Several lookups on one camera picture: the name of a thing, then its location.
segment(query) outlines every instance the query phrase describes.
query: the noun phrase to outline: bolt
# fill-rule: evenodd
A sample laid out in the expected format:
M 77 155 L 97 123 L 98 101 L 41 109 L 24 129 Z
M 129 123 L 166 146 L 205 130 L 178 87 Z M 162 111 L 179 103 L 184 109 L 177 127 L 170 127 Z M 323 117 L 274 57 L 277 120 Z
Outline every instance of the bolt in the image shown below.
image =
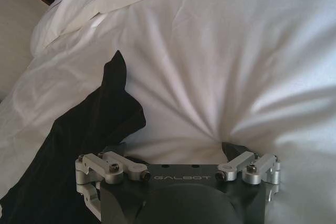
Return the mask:
M 246 169 L 249 173 L 257 172 L 257 168 L 254 165 L 248 165 L 248 166 L 246 166 Z
M 225 174 L 225 172 L 222 172 L 221 170 L 219 170 L 218 172 L 216 172 L 215 178 L 218 181 L 225 182 L 226 181 L 226 174 Z
M 109 167 L 109 170 L 111 173 L 116 173 L 117 171 L 119 171 L 119 165 L 118 164 L 112 164 Z
M 140 180 L 143 182 L 147 182 L 151 179 L 151 173 L 148 170 L 144 170 L 141 174 L 140 174 Z
M 78 161 L 79 161 L 79 162 L 83 162 L 83 157 L 84 157 L 84 155 L 79 155 L 79 156 L 78 156 Z

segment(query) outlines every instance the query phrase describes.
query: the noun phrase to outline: black fabric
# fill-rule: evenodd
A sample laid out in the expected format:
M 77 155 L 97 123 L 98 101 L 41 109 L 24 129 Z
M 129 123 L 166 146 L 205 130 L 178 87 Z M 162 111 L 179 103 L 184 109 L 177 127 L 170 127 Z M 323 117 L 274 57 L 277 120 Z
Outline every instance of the black fabric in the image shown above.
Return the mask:
M 0 200 L 0 223 L 99 223 L 76 192 L 75 160 L 145 126 L 142 107 L 125 92 L 125 82 L 117 51 L 104 67 L 101 87 L 54 122 L 27 171 Z
M 250 152 L 250 150 L 243 145 L 237 145 L 227 142 L 222 142 L 222 150 L 226 155 L 228 162 L 230 162 L 231 160 L 238 157 L 240 154 L 244 152 Z

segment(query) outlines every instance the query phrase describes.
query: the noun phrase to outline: white bed sheet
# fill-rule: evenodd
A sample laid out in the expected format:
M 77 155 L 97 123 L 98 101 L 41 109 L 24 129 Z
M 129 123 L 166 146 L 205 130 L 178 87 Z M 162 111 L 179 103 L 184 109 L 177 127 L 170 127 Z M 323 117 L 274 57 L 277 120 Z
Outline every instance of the white bed sheet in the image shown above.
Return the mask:
M 336 0 L 135 0 L 85 21 L 92 1 L 111 6 L 61 0 L 33 34 L 35 59 L 0 105 L 0 197 L 119 49 L 147 121 L 128 155 L 216 164 L 222 141 L 276 153 L 267 223 L 334 223 Z

